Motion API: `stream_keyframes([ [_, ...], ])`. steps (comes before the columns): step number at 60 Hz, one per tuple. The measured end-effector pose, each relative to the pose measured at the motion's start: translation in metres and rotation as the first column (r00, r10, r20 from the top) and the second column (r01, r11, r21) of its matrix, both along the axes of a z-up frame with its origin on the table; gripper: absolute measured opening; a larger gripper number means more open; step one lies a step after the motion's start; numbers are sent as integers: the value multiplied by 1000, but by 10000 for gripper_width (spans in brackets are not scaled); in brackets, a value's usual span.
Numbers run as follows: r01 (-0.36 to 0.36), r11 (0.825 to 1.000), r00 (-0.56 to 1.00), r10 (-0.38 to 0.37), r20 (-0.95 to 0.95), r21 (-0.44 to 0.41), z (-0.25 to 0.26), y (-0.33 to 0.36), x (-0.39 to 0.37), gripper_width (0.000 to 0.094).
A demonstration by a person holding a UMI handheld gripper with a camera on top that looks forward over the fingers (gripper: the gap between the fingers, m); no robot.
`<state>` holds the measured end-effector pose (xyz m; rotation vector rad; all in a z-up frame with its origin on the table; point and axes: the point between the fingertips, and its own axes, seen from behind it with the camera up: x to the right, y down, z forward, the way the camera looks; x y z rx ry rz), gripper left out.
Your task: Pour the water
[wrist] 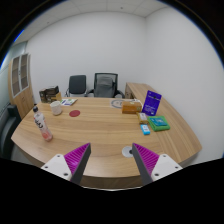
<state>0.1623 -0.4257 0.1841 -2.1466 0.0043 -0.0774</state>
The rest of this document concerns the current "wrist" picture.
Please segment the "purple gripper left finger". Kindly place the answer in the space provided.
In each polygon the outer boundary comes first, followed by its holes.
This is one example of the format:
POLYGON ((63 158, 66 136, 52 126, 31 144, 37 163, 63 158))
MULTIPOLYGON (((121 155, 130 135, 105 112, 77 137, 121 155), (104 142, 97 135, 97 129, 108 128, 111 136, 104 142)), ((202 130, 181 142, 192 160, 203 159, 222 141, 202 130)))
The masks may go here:
POLYGON ((56 154, 42 169, 79 185, 91 154, 91 144, 84 144, 69 153, 56 154))

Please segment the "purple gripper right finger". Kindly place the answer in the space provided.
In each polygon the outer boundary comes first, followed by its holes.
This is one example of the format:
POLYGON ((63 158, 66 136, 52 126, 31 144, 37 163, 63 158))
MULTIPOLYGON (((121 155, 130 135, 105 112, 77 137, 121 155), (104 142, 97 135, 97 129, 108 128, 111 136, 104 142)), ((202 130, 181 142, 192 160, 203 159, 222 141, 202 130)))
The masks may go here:
POLYGON ((158 155, 136 143, 132 144, 132 153, 143 185, 152 183, 182 169, 167 154, 158 155))

